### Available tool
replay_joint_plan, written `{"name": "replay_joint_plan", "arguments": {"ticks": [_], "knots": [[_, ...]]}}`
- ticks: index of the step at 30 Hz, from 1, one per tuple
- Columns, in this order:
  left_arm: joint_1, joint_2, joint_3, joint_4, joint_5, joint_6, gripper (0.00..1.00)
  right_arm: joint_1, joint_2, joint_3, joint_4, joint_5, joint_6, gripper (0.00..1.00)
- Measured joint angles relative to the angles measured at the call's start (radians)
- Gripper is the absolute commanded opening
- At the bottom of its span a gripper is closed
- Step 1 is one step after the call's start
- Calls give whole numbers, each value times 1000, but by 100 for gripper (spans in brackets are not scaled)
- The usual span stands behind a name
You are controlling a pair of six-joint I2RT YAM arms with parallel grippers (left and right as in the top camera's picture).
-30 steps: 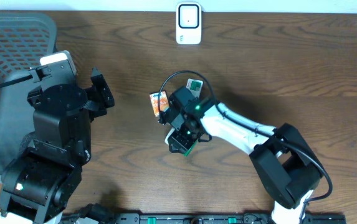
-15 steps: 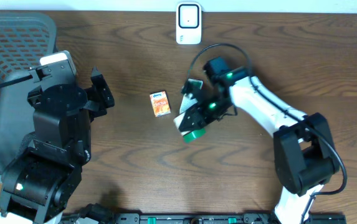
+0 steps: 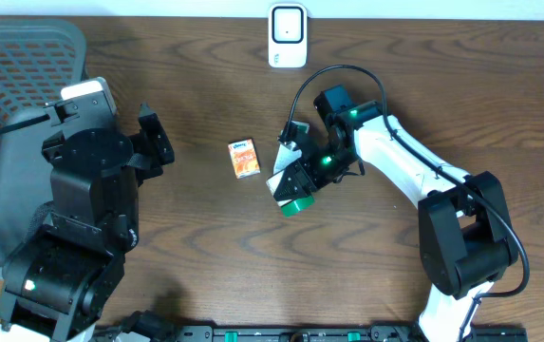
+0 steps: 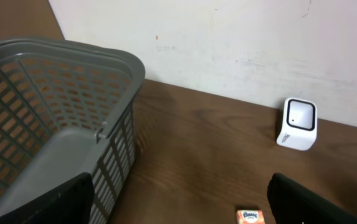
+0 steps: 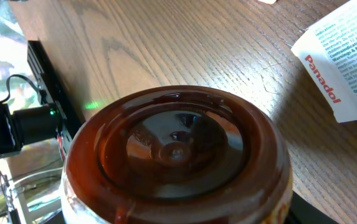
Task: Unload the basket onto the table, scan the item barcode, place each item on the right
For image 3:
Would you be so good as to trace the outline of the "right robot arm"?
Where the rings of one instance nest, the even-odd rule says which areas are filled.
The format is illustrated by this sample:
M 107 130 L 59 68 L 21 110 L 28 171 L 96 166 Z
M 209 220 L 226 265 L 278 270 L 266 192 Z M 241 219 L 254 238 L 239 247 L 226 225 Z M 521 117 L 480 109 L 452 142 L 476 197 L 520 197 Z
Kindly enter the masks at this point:
M 422 267 L 431 283 L 415 329 L 398 336 L 422 341 L 474 341 L 472 321 L 481 301 L 508 267 L 526 253 L 512 228 L 502 185 L 485 171 L 472 175 L 439 158 L 410 136 L 383 104 L 356 104 L 337 85 L 313 102 L 328 132 L 315 142 L 304 123 L 282 131 L 267 185 L 287 217 L 314 202 L 314 194 L 369 163 L 416 207 Z

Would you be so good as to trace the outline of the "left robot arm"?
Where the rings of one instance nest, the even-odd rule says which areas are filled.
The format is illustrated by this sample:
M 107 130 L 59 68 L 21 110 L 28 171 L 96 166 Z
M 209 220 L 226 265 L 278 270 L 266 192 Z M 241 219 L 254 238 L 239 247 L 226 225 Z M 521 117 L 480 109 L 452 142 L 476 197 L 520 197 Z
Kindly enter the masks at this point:
M 139 188 L 173 162 L 158 114 L 116 125 L 101 92 L 34 110 L 5 141 L 18 174 L 5 202 L 19 238 L 2 270 L 0 341 L 86 341 L 139 241 Z

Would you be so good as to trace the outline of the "green lidded white jar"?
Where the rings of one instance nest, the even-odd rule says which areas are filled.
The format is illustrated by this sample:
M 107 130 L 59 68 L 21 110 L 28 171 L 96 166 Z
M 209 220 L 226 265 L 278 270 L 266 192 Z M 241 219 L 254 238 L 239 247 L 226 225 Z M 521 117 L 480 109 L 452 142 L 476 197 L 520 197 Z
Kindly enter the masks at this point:
M 282 214 L 289 218 L 299 214 L 315 203 L 313 196 L 307 196 L 301 199 L 283 200 L 278 203 Z

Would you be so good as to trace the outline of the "white green carton box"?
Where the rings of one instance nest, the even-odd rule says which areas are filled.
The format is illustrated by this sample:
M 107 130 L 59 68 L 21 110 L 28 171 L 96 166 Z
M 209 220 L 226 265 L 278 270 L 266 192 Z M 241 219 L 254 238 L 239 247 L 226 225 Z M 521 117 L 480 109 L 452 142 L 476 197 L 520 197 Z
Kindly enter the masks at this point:
M 301 149 L 295 142 L 281 142 L 278 147 L 278 153 L 276 155 L 275 163 L 273 166 L 272 176 L 268 178 L 266 184 L 269 190 L 274 194 L 284 169 L 292 162 L 296 161 L 302 156 Z

